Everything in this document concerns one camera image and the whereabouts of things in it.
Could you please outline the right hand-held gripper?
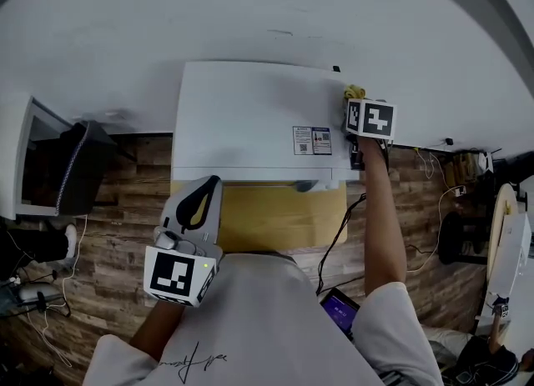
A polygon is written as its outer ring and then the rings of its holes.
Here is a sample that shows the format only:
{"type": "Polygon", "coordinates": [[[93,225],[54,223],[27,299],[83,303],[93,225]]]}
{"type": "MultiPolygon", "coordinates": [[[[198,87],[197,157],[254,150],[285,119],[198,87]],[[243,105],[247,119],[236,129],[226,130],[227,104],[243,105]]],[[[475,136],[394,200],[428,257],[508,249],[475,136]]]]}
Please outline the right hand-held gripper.
{"type": "Polygon", "coordinates": [[[373,139],[379,146],[389,167],[389,146],[395,136],[395,105],[381,100],[346,100],[345,140],[350,143],[352,170],[364,170],[365,162],[359,149],[358,138],[373,139]]]}

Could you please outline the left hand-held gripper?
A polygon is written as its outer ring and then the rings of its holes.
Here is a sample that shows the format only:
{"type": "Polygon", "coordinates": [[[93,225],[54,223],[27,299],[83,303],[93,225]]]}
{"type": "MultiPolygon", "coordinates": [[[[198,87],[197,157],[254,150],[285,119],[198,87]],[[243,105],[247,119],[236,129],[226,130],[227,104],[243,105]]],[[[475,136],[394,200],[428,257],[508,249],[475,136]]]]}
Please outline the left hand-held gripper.
{"type": "Polygon", "coordinates": [[[144,258],[144,292],[170,303],[198,307],[224,256],[216,244],[223,198],[215,175],[183,184],[166,201],[154,245],[144,258]],[[178,233],[196,233],[198,242],[178,233]]]}

